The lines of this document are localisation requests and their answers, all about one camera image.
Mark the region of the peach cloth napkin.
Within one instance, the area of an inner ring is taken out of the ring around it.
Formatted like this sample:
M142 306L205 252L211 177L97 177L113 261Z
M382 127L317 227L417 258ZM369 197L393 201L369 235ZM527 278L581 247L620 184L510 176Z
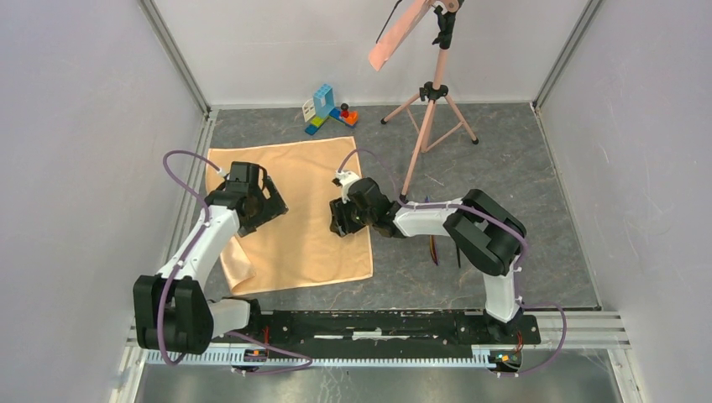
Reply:
M368 279L374 271L369 231L345 238L330 230L329 203L340 196L332 179L356 143L352 137L307 140L241 149L211 148L223 168L234 161L262 165L288 207L286 214L245 237L233 237L220 254L235 296Z

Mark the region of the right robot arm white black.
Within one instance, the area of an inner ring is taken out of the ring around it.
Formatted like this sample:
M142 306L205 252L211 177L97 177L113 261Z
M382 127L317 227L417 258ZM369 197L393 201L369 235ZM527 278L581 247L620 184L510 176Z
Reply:
M505 343L519 330L521 311L514 272L526 251L526 228L480 189L443 202L392 201L370 177L338 172L333 183L340 197L330 201L330 229L340 237L373 228L385 238L443 236L459 256L484 277L487 336Z

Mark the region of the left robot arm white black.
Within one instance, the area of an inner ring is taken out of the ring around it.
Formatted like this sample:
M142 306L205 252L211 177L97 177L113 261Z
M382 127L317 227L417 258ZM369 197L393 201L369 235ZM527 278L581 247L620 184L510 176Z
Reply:
M252 162L234 161L218 187L198 200L202 211L187 239L155 275L141 275L133 285L138 344L160 352L168 365L205 353L227 332L248 343L262 335L264 320L251 312L251 302L210 302L204 286L230 240L288 211L267 170Z

